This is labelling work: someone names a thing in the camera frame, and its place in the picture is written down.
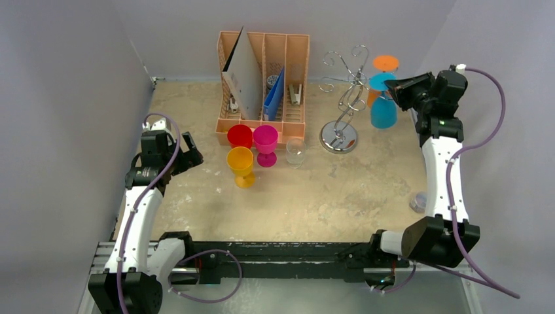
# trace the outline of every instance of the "yellow goblet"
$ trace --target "yellow goblet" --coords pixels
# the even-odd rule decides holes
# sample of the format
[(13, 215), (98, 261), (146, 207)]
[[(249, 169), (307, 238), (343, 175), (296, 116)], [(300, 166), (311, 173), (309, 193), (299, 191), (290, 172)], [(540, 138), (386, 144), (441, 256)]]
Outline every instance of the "yellow goblet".
[(232, 148), (227, 154), (227, 165), (235, 174), (235, 184), (240, 188), (250, 188), (255, 183), (253, 152), (246, 147)]

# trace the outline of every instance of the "small transparent cup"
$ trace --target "small transparent cup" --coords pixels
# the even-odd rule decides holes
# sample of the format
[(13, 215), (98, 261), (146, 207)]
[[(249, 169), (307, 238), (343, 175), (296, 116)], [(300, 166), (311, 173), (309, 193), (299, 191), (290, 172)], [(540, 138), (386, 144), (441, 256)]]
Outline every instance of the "small transparent cup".
[(297, 169), (302, 165), (306, 157), (306, 144), (301, 139), (290, 139), (286, 146), (285, 158), (289, 167)]
[(410, 208), (416, 213), (422, 214), (426, 211), (426, 201), (427, 201), (427, 194), (426, 192), (418, 192), (412, 201), (408, 204)]

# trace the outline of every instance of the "desk organizer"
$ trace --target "desk organizer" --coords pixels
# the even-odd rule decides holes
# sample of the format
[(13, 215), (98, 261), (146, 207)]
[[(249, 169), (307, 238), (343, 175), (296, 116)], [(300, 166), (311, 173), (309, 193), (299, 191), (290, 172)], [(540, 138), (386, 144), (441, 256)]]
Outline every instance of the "desk organizer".
[[(216, 124), (218, 142), (220, 145), (229, 145), (226, 133), (232, 126), (237, 124), (244, 124), (253, 129), (263, 125), (271, 125), (279, 134), (277, 149), (285, 149), (285, 145), (290, 139), (298, 138), (304, 140), (305, 91), (308, 82), (310, 36), (253, 32), (248, 32), (247, 34), (262, 73), (262, 82), (260, 82), (260, 88), (263, 91), (262, 102), (266, 99), (266, 95), (269, 92), (266, 87), (266, 79), (270, 75), (279, 75), (279, 72), (285, 66), (283, 99), (279, 105), (275, 121), (264, 121), (262, 119), (262, 111), (260, 111), (258, 120), (245, 120), (241, 117), (239, 111), (232, 113), (232, 111), (228, 110), (230, 89), (222, 77), (223, 97)], [(217, 46), (220, 72), (223, 70), (238, 37), (238, 31), (220, 32)], [(300, 103), (298, 105), (291, 103), (290, 84), (293, 84), (295, 87), (295, 92), (298, 92), (298, 85), (302, 84)]]

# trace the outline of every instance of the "table surface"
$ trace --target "table surface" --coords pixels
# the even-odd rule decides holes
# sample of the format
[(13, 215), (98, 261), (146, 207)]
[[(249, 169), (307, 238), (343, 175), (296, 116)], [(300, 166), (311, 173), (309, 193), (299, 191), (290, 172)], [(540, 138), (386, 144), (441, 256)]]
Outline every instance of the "table surface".
[(388, 130), (372, 127), (369, 109), (355, 113), (359, 144), (352, 152), (337, 155), (321, 146), (320, 129), (339, 116), (337, 101), (346, 88), (324, 93), (309, 84), (302, 167), (291, 169), (285, 151), (277, 150), (277, 164), (262, 168), (255, 162), (256, 183), (241, 189), (226, 164), (230, 147), (220, 146), (215, 135), (221, 84), (158, 82), (151, 112), (166, 113), (181, 133), (191, 132), (204, 163), (171, 180), (152, 239), (188, 230), (197, 241), (362, 242), (377, 229), (400, 231), (421, 218), (408, 206), (426, 189), (408, 113), (399, 111)]

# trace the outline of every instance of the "gray wall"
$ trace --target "gray wall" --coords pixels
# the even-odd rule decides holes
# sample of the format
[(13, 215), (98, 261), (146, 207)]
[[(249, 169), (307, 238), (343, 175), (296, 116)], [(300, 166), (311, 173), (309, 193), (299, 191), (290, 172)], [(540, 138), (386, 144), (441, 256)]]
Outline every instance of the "gray wall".
[(150, 82), (109, 0), (0, 7), (0, 308), (75, 313)]
[[(394, 54), (400, 74), (412, 75), (437, 36), (455, 0), (113, 0), (151, 76), (217, 79), (216, 43), (222, 30), (311, 35), (309, 77), (346, 77), (323, 55), (370, 48), (370, 61)], [(371, 67), (367, 74), (372, 74)]]
[[(554, 13), (553, 1), (459, 0), (420, 67), (436, 73), (466, 63), (497, 77), (507, 95), (499, 135), (462, 158), (471, 222), (482, 227), (471, 255), (522, 294), (513, 300), (481, 288), (485, 313), (553, 313), (555, 306)], [(458, 113), (469, 145), (493, 130), (500, 104), (487, 79), (467, 78)]]

